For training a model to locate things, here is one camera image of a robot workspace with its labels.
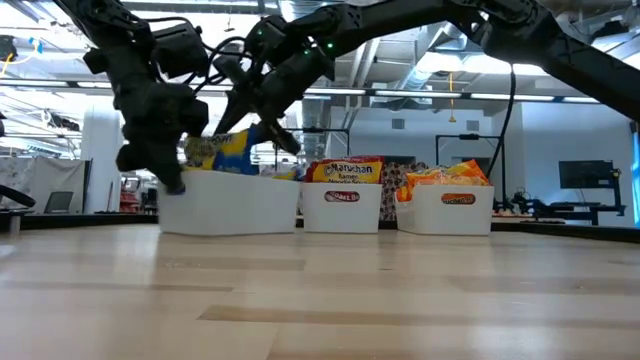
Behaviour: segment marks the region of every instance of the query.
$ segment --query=snack bag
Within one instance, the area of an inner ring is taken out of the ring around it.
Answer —
[[[408,173],[406,189],[396,192],[398,201],[410,201],[416,185],[460,185],[488,186],[489,180],[475,160],[463,162],[450,168],[429,169],[424,173]]]
[[[307,182],[379,184],[383,165],[380,156],[324,159],[311,166],[307,172]]]
[[[251,147],[255,145],[256,128],[234,134],[219,134],[211,137],[189,137],[184,153],[187,170],[216,170],[236,174],[255,175],[251,166]]]

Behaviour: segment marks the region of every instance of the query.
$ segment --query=orange snack bag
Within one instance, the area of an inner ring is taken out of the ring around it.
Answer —
[[[489,180],[482,172],[475,160],[470,160],[450,168],[436,168],[425,173],[407,174],[408,186],[398,189],[398,201],[410,201],[416,185],[460,185],[460,186],[488,186]]]

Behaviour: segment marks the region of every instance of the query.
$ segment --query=wall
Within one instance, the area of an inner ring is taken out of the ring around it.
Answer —
[[[494,115],[491,119],[493,134],[499,136],[504,125],[507,110]],[[510,198],[520,187],[526,185],[526,163],[523,133],[522,104],[513,105],[507,133],[505,135],[505,162],[507,197]],[[496,198],[502,200],[502,157],[499,156],[491,173],[491,181],[496,188]]]
[[[353,155],[394,155],[415,156],[430,166],[436,163],[435,135],[466,134],[466,121],[479,120],[480,134],[491,135],[491,118],[481,110],[457,110],[455,123],[449,122],[451,112],[433,113],[431,110],[402,110],[391,112],[385,109],[363,108],[351,128],[351,154]],[[343,108],[332,108],[332,127],[339,128],[344,118]],[[391,128],[391,119],[405,119],[403,130]],[[329,141],[327,155],[346,155],[346,146],[334,134]],[[451,164],[455,157],[490,157],[493,146],[486,141],[440,140],[440,163]]]
[[[560,189],[558,161],[612,160],[622,171],[620,188],[627,212],[624,217],[602,214],[600,224],[633,226],[633,147],[629,121],[599,105],[527,103],[522,109],[527,191],[544,202],[582,201],[578,190]],[[613,204],[611,190],[588,189],[583,193],[586,201]]]

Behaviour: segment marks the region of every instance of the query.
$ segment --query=wooden table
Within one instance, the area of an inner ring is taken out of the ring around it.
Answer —
[[[640,246],[132,225],[0,240],[0,359],[640,359]]]

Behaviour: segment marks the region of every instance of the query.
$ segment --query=monitor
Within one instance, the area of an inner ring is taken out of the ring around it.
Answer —
[[[560,161],[560,188],[610,189],[613,162],[603,160]]]

